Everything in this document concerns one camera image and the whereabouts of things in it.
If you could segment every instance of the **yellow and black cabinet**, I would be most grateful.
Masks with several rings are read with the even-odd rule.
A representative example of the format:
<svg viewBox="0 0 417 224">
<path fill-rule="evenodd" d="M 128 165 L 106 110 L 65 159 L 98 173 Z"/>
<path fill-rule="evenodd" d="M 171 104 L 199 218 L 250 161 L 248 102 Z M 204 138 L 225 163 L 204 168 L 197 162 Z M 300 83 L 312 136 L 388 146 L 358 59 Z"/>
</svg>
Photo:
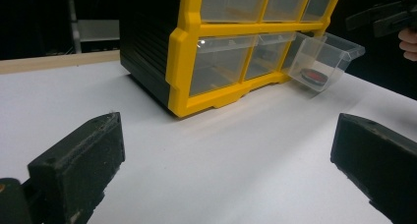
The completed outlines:
<svg viewBox="0 0 417 224">
<path fill-rule="evenodd" d="M 122 65 L 179 117 L 291 78 L 300 32 L 337 0 L 120 0 Z"/>
</svg>

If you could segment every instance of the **human hand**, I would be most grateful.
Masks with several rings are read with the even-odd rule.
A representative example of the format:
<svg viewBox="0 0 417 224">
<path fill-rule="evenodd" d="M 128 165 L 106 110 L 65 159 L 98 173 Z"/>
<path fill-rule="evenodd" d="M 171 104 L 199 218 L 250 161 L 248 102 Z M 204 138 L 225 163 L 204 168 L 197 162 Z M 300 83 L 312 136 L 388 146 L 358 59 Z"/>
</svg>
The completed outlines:
<svg viewBox="0 0 417 224">
<path fill-rule="evenodd" d="M 411 28 L 405 28 L 399 32 L 398 38 L 402 40 L 399 48 L 404 50 L 404 58 L 417 61 L 417 31 Z"/>
</svg>

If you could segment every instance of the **dark background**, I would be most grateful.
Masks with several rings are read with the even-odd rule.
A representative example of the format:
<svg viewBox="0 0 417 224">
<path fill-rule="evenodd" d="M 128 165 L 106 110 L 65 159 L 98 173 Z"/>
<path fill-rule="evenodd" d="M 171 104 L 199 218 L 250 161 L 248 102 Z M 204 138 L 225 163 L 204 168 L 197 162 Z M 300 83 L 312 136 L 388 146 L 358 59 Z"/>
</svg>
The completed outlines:
<svg viewBox="0 0 417 224">
<path fill-rule="evenodd" d="M 417 63 L 405 60 L 397 33 L 372 26 L 347 31 L 344 20 L 387 0 L 339 0 L 327 32 L 366 48 L 346 73 L 417 99 Z M 118 19 L 118 0 L 75 0 L 78 19 Z M 68 0 L 0 0 L 0 60 L 73 53 Z"/>
</svg>

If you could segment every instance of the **transparent drawer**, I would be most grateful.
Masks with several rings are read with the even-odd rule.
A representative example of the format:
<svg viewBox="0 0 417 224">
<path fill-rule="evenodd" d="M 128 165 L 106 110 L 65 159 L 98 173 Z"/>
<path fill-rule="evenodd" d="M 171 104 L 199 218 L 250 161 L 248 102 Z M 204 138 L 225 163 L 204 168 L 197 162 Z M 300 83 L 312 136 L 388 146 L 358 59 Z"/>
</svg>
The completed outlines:
<svg viewBox="0 0 417 224">
<path fill-rule="evenodd" d="M 304 0 L 268 0 L 264 21 L 295 22 L 299 19 Z"/>
<path fill-rule="evenodd" d="M 207 23 L 254 23 L 264 0 L 203 0 L 201 17 Z"/>
<path fill-rule="evenodd" d="M 352 60 L 365 54 L 363 46 L 330 33 L 319 37 L 299 34 L 298 37 L 298 40 L 305 38 L 292 60 L 288 75 L 316 91 L 334 84 Z"/>
<path fill-rule="evenodd" d="M 254 47 L 245 80 L 269 74 L 277 69 L 279 60 L 295 32 L 258 35 L 258 45 Z"/>
<path fill-rule="evenodd" d="M 253 35 L 200 38 L 190 96 L 236 84 L 255 41 Z"/>
<path fill-rule="evenodd" d="M 330 0 L 309 0 L 304 11 L 302 22 L 320 21 L 328 8 Z"/>
</svg>

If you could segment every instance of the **ribbed black panel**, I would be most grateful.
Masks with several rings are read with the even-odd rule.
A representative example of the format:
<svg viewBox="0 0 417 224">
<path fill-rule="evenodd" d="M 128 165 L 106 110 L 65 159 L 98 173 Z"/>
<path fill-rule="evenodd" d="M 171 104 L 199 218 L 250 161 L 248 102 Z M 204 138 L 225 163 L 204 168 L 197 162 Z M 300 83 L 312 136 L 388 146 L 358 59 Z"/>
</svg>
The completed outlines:
<svg viewBox="0 0 417 224">
<path fill-rule="evenodd" d="M 165 81 L 169 35 L 176 29 L 180 0 L 120 0 L 122 65 L 162 104 L 168 105 Z"/>
</svg>

